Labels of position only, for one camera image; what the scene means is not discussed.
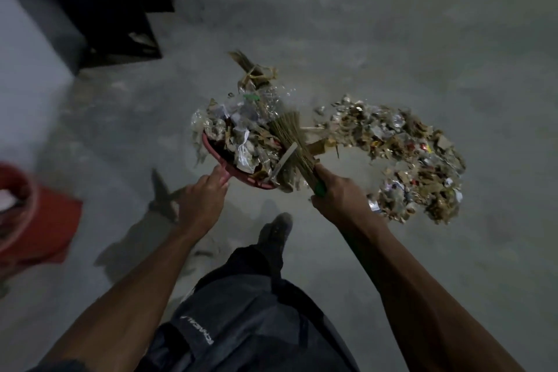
shoe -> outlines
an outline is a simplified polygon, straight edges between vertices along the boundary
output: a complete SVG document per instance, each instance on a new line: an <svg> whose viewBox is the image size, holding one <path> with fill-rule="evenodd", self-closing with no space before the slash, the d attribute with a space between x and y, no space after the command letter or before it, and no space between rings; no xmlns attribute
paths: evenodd
<svg viewBox="0 0 558 372"><path fill-rule="evenodd" d="M266 223L260 231L258 244L269 242L276 244L281 254L285 248L285 243L292 229L292 216L290 213L281 213L271 223Z"/></svg>

person's right arm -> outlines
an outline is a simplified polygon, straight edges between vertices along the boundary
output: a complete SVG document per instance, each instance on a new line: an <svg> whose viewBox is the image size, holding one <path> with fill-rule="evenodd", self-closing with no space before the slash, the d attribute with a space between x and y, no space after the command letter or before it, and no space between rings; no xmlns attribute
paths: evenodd
<svg viewBox="0 0 558 372"><path fill-rule="evenodd" d="M321 164L316 172L328 191L312 204L339 229L380 292L411 372L523 370L390 233L358 185Z"/></svg>

person's left arm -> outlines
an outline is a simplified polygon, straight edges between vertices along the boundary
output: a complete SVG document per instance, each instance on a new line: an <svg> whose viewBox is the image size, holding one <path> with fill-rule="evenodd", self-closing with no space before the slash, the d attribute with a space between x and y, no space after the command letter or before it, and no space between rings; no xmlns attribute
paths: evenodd
<svg viewBox="0 0 558 372"><path fill-rule="evenodd" d="M192 247L215 225L228 184L217 166L186 187L166 241L93 303L41 363L77 360L92 372L132 372L149 346Z"/></svg>

broom bristles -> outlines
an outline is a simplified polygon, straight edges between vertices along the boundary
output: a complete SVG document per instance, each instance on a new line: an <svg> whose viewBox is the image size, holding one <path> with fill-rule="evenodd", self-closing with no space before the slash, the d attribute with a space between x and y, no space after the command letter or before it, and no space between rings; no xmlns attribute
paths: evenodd
<svg viewBox="0 0 558 372"><path fill-rule="evenodd" d="M292 143L297 143L298 147L292 154L293 161L312 189L318 184L318 178L314 175L314 164L316 160L310 153L304 134L300 129L300 119L298 112L288 112L279 116L269 124L271 132L275 135L283 147L288 149Z"/></svg>

gray floor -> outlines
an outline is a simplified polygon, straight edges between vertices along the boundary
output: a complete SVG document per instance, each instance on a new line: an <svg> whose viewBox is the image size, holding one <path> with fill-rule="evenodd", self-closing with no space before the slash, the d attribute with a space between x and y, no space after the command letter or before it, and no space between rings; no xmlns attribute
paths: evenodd
<svg viewBox="0 0 558 372"><path fill-rule="evenodd" d="M445 130L468 162L461 215L392 230L525 368L558 369L557 0L176 1L175 14L150 16L162 60L82 71L68 96L38 173L83 199L83 219L63 266L10 283L3 370L33 364L168 232L145 214L150 168L174 189L213 166L194 166L190 115L234 91L240 69L225 51L235 48L278 67L307 105L348 92ZM323 161L371 185L358 151ZM200 243L215 256L189 261L171 306L288 211L284 277L322 307L362 370L405 370L378 293L307 198L233 182Z"/></svg>

